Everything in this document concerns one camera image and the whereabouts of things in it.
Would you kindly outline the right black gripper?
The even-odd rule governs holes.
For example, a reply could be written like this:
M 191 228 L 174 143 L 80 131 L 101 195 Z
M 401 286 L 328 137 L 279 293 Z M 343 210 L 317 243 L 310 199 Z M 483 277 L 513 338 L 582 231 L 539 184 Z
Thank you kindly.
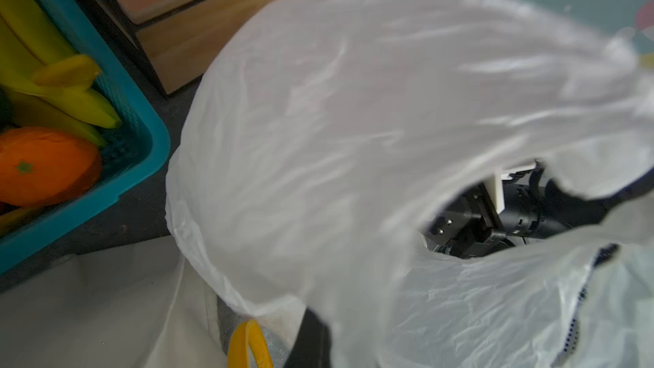
M 427 248 L 459 258 L 484 257 L 525 244 L 542 225 L 542 165 L 500 170 L 454 199 L 424 232 Z

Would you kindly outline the white plastic grocery bag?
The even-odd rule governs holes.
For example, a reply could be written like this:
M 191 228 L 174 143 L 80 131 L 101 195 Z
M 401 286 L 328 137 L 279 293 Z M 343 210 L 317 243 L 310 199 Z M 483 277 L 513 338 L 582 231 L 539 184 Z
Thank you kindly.
M 231 306 L 300 300 L 335 367 L 653 364 L 653 201 L 477 260 L 422 235 L 541 158 L 616 193 L 653 166 L 653 74 L 629 42 L 519 0 L 277 0 L 199 85 L 166 177 L 182 254 Z

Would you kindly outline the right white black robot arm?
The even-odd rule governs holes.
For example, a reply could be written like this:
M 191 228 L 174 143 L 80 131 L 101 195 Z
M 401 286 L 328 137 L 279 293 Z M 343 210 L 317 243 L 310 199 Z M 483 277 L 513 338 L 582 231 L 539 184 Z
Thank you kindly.
M 470 187 L 426 228 L 427 248 L 462 259 L 485 257 L 519 241 L 526 245 L 599 224 L 620 204 L 653 191 L 652 170 L 601 199 L 574 197 L 553 179 L 542 185 L 544 172 L 536 161 Z

